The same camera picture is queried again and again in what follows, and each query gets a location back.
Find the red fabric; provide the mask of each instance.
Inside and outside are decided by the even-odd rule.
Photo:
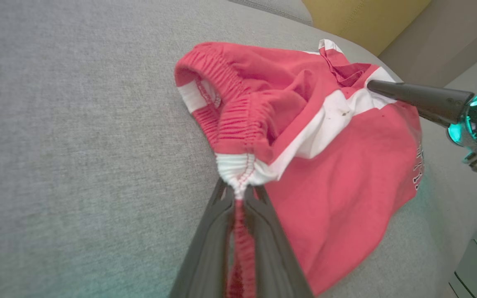
[[[193,111],[215,153],[254,154],[270,165],[341,90],[348,99],[378,66],[231,43],[202,43],[176,65],[176,84],[196,81],[207,105]],[[208,81],[222,101],[202,87]],[[293,158],[266,185],[301,268],[318,295],[353,270],[382,238],[389,218],[416,194],[423,166],[417,110],[401,102],[355,115],[313,159]],[[235,262],[227,296],[254,297],[253,239],[237,201]]]

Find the gray fabric surface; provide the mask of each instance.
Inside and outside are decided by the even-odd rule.
[[[312,17],[301,0],[229,0],[312,26]]]
[[[175,62],[204,41],[314,51],[323,38],[381,63],[221,0],[0,1],[0,297],[166,297],[217,179]],[[419,196],[324,297],[445,287],[477,225],[477,182],[456,181],[471,175],[455,147],[430,143]]]

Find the stitching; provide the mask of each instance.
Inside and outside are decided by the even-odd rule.
[[[250,160],[250,155],[248,153],[246,153],[246,168],[244,168],[244,172],[242,172],[242,174],[240,174],[240,179],[238,180],[238,188],[239,189],[242,186],[242,183],[244,183],[244,181],[243,181],[244,176],[246,175],[246,172],[248,171],[248,168],[250,166],[250,164],[248,162],[249,160]]]
[[[200,77],[198,77],[196,79],[196,87],[198,88],[198,92],[200,92],[200,95],[204,98],[204,100],[206,101],[206,104],[208,106],[210,106],[211,104],[214,105],[212,103],[212,101],[210,100],[210,96],[209,96],[209,93],[207,93],[207,90],[205,90],[205,87],[204,85],[202,85],[202,80],[200,79]]]
[[[256,160],[257,160],[257,158],[256,158],[255,155],[254,155],[254,157],[253,157],[253,162],[251,163],[251,165],[253,166],[253,169],[251,170],[250,174],[246,177],[246,179],[240,184],[239,187],[242,187],[242,184],[243,184],[244,182],[248,181],[248,179],[252,176],[253,172],[255,172],[255,161],[256,161]]]

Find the teal light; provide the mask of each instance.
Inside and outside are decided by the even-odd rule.
[[[469,130],[469,134],[471,134],[473,139],[476,139],[476,134],[472,132],[472,125],[470,123],[470,116],[465,118],[465,123],[467,124],[467,129]]]
[[[448,127],[448,135],[454,143],[459,144],[461,141],[461,124],[451,124]]]

